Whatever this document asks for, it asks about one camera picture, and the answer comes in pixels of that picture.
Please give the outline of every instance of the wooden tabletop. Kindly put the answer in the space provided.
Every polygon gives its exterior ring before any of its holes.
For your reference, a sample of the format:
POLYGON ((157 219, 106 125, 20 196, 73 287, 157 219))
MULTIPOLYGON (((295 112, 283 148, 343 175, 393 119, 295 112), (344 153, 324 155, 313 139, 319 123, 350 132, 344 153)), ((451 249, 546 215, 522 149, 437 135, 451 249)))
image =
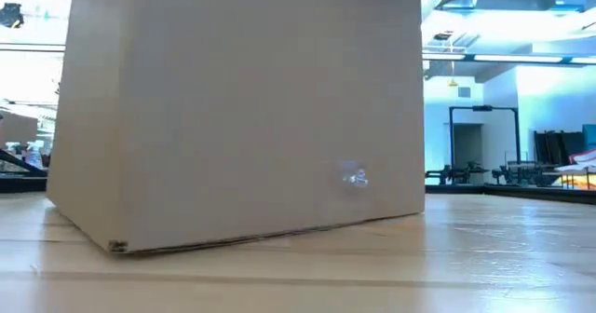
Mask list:
POLYGON ((592 312, 594 219, 585 205, 430 196, 391 221, 114 257, 43 196, 1 197, 1 311, 592 312))

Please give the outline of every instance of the wood grain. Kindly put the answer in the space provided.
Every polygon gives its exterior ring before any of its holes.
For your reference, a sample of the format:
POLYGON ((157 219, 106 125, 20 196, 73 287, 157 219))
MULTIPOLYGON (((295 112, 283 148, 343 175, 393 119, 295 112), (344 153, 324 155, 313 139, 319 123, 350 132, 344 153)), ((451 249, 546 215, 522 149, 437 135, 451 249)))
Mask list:
POLYGON ((590 312, 596 208, 429 196, 424 214, 115 257, 42 195, 0 197, 2 312, 590 312))

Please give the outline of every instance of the cardboard box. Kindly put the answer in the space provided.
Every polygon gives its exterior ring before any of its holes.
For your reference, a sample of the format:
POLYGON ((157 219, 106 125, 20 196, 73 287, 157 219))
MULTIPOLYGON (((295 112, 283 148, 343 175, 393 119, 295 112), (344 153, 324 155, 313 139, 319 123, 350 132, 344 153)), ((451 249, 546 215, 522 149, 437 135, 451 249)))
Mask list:
POLYGON ((74 0, 48 195, 104 249, 424 208, 419 0, 74 0))

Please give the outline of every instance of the white wall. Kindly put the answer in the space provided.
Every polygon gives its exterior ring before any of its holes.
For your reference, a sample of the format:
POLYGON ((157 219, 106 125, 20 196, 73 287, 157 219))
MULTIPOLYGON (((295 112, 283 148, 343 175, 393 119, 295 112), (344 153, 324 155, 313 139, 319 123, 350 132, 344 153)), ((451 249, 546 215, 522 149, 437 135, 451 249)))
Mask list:
MULTIPOLYGON (((484 84, 484 104, 494 107, 517 107, 516 70, 511 69, 484 84)), ((482 164, 487 170, 497 169, 507 160, 515 160, 515 125, 511 111, 492 111, 484 115, 482 127, 482 164)), ((491 179, 490 173, 485 181, 491 179)))
MULTIPOLYGON (((435 76, 425 81, 425 170, 442 170, 451 162, 449 152, 449 107, 482 104, 482 84, 473 77, 459 76, 454 80, 459 87, 470 87, 471 98, 457 97, 457 87, 450 87, 449 76, 435 76)), ((482 123, 482 116, 468 111, 456 111, 455 123, 482 123)), ((436 179, 427 184, 436 184, 436 179)))
POLYGON ((596 66, 518 66, 521 150, 534 158, 534 130, 581 131, 596 124, 596 66))

